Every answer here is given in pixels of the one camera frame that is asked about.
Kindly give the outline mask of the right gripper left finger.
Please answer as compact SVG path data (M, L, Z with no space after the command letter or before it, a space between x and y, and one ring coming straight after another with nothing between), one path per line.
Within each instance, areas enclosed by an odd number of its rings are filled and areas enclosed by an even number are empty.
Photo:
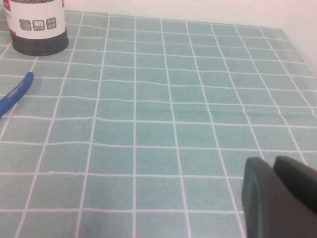
M317 236L317 213L301 203L261 158L246 160L241 200L249 238Z

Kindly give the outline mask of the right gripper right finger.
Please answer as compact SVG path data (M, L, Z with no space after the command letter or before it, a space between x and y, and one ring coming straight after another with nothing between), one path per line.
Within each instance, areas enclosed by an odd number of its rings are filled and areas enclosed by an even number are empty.
M317 212L317 171L287 156L277 156L273 165L288 190L314 213Z

